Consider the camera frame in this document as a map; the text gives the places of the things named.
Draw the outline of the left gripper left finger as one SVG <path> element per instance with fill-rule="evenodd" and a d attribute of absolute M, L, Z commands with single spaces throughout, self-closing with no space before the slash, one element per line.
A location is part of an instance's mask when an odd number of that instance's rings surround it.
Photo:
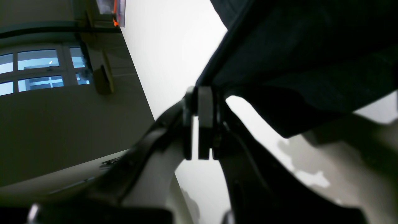
<path fill-rule="evenodd" d="M 214 96 L 209 86 L 188 88 L 131 149 L 77 195 L 34 203 L 29 224 L 173 224 L 164 208 L 180 163 L 192 158 L 193 116 L 213 125 Z"/>

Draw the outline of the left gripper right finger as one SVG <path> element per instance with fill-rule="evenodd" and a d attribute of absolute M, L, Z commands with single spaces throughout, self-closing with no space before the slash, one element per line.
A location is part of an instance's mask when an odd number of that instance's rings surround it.
<path fill-rule="evenodd" d="M 213 156 L 225 176 L 237 224 L 365 224 L 348 208 L 310 190 L 247 130 L 219 94 L 213 94 Z"/>

